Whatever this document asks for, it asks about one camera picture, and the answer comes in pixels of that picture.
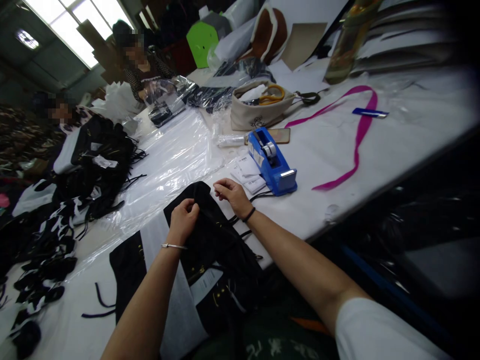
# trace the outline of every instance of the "magenta strap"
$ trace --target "magenta strap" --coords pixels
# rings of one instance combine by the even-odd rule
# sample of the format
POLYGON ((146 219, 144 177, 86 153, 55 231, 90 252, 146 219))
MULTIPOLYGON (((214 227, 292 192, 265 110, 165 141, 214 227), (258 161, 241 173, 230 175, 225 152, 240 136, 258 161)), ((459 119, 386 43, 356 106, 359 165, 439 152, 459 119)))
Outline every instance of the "magenta strap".
MULTIPOLYGON (((365 92, 365 91, 371 91, 371 98, 368 101, 368 104, 366 105, 365 108, 369 109, 369 110, 376 110, 377 109, 377 103, 378 103, 377 93, 370 86, 360 85, 360 86, 355 86, 355 87, 351 88, 349 91, 347 91, 345 93, 345 95, 340 97, 338 100, 332 102, 330 105, 327 105, 323 109, 317 111, 312 116, 306 117, 306 118, 303 118, 303 119, 290 121, 285 127, 286 128, 291 128, 292 126, 302 124, 302 123, 304 123, 304 122, 306 122, 310 119, 313 119, 313 118, 315 118, 319 115, 322 115, 322 114, 334 109, 335 107, 331 108, 331 106, 333 104, 335 104, 337 101, 339 101, 340 99, 342 99, 342 98, 344 98, 348 95, 351 95, 351 94, 362 93, 362 92, 365 92)), ((340 176, 337 180, 330 181, 330 182, 324 183, 322 185, 315 186, 312 190, 319 190, 319 191, 331 190, 333 188, 336 188, 338 185, 340 185, 341 183, 343 183, 344 181, 349 179, 353 174, 355 174, 355 172, 359 168, 359 164, 360 164, 359 146, 362 143, 362 140, 364 139, 365 135, 369 131, 369 128, 370 128, 371 124, 372 124, 372 118, 370 116, 365 116, 365 115, 361 116, 360 122, 358 123, 358 128, 356 129, 355 152, 353 154, 353 162, 355 163, 355 166, 353 167, 353 169, 350 170, 349 172, 343 174, 342 176, 340 176)))

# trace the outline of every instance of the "tape dispenser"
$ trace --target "tape dispenser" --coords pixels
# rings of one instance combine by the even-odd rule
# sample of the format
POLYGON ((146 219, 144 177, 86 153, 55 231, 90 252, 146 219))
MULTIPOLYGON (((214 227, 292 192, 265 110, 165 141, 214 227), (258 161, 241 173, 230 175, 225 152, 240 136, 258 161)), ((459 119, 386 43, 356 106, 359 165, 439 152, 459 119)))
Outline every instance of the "tape dispenser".
POLYGON ((266 128, 260 127, 248 134, 248 151, 260 169, 266 185, 275 196, 297 190, 297 169, 290 169, 266 128))

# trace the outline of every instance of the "plastic bottle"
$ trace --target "plastic bottle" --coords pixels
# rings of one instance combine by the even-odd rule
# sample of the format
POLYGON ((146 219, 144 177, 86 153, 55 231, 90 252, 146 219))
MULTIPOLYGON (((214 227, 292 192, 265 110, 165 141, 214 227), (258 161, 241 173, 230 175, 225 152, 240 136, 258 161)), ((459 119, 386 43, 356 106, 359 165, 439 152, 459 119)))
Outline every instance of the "plastic bottle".
POLYGON ((326 70, 325 81, 329 84, 338 84, 350 74, 381 3, 382 0, 356 0, 351 7, 326 70))

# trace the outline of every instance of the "mobile phone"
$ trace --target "mobile phone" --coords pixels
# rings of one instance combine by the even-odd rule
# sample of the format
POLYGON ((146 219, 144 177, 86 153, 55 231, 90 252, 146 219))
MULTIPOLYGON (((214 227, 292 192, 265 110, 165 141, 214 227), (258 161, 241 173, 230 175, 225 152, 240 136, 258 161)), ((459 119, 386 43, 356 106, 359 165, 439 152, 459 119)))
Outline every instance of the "mobile phone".
MULTIPOLYGON (((290 142, 290 128, 269 129, 268 133, 277 144, 288 144, 290 142)), ((245 145, 249 144, 249 137, 245 137, 245 145)))

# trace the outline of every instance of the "white sleeve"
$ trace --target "white sleeve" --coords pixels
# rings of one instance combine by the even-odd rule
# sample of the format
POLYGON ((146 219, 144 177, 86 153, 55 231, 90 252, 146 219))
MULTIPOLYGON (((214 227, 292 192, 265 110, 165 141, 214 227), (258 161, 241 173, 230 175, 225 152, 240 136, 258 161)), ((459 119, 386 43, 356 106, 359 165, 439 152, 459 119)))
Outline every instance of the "white sleeve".
POLYGON ((393 312, 365 298, 343 304, 335 329, 341 360, 451 359, 393 312))

